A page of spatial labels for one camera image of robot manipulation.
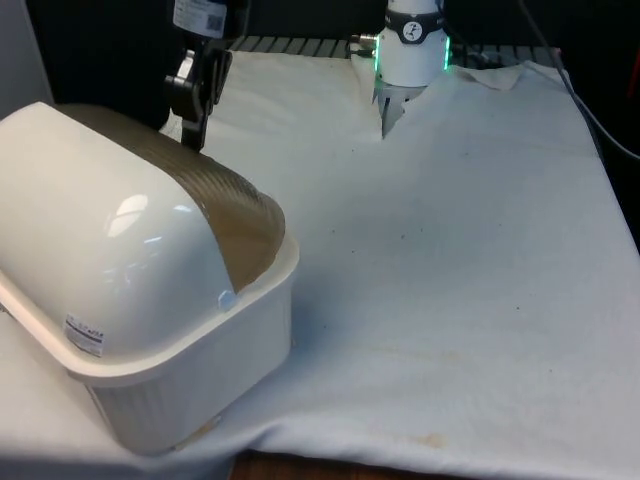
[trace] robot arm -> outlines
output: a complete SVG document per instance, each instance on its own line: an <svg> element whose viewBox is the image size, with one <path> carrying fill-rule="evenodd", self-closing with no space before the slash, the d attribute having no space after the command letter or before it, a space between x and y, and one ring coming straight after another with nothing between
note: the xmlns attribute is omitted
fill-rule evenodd
<svg viewBox="0 0 640 480"><path fill-rule="evenodd" d="M182 144L204 147L209 115L217 105L231 62L231 41L246 29L246 0L172 0L172 22L185 49L177 71L165 78L173 113L182 117Z"/></svg>

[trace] sticker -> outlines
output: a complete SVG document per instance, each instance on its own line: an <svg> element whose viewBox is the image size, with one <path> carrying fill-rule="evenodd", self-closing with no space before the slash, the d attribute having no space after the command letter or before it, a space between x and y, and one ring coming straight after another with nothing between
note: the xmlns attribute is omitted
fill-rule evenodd
<svg viewBox="0 0 640 480"><path fill-rule="evenodd" d="M64 336L80 350L95 357L102 356L104 333L85 325L70 313L64 321Z"/></svg>
<svg viewBox="0 0 640 480"><path fill-rule="evenodd" d="M176 0L173 23L199 35L211 38L224 36L227 6L209 0Z"/></svg>
<svg viewBox="0 0 640 480"><path fill-rule="evenodd" d="M408 22L402 29L402 34L410 42L415 42L422 36L422 25L418 22Z"/></svg>

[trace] tan translucent lid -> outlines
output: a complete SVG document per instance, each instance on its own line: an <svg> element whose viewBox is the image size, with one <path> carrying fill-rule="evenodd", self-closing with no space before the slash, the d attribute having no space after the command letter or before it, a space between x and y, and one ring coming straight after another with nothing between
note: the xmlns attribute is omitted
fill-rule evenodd
<svg viewBox="0 0 640 480"><path fill-rule="evenodd" d="M271 266L284 238L284 215L247 180L112 110L93 105L56 108L160 168L193 198L218 241L236 292Z"/></svg>

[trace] white label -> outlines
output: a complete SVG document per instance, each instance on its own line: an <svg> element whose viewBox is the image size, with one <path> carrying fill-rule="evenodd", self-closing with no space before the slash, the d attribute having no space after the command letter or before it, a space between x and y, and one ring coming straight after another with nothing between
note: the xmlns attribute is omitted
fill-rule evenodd
<svg viewBox="0 0 640 480"><path fill-rule="evenodd" d="M102 356L104 333L85 325L70 313L64 321L64 336L80 350L95 357Z"/></svg>
<svg viewBox="0 0 640 480"><path fill-rule="evenodd" d="M173 23L193 33L222 38L227 6L208 0L176 0Z"/></svg>

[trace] table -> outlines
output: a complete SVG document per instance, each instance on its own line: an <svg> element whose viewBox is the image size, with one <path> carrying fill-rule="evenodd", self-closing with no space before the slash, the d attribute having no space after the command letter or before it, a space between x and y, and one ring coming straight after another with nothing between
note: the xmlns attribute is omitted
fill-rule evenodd
<svg viewBox="0 0 640 480"><path fill-rule="evenodd" d="M287 363L199 442L140 458L3 317L0 472L196 478L250 448L637 476L640 262L569 97L531 72L509 92L449 72L381 142L359 93L345 60L238 53L211 121L205 151L302 246Z"/></svg>

